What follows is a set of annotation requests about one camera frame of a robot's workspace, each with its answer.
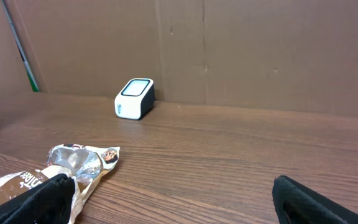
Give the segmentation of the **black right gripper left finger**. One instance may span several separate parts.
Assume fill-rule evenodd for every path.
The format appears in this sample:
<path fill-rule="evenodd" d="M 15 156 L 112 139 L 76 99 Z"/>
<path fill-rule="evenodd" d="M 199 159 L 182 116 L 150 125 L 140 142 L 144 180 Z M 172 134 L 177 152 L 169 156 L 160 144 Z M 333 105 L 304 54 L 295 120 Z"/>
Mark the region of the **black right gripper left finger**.
<path fill-rule="evenodd" d="M 0 224 L 65 224 L 70 221 L 75 181 L 58 174 L 0 205 Z"/>

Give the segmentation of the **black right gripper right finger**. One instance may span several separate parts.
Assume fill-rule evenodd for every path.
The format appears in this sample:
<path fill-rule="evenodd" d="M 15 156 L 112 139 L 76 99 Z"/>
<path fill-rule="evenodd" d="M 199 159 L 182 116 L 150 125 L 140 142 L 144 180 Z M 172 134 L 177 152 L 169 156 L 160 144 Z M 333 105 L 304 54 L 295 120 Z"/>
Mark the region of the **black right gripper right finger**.
<path fill-rule="evenodd" d="M 281 175 L 272 197 L 280 224 L 358 224 L 358 214 Z"/>

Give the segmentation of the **dried mushroom plastic bag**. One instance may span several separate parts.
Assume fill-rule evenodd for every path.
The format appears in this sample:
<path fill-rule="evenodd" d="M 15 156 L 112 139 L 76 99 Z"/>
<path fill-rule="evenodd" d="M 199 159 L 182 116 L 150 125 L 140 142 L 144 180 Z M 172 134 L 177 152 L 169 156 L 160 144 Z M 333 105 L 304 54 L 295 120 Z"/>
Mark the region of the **dried mushroom plastic bag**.
<path fill-rule="evenodd" d="M 74 223 L 104 175 L 119 160 L 119 147 L 61 144 L 47 167 L 0 177 L 0 223 Z"/>

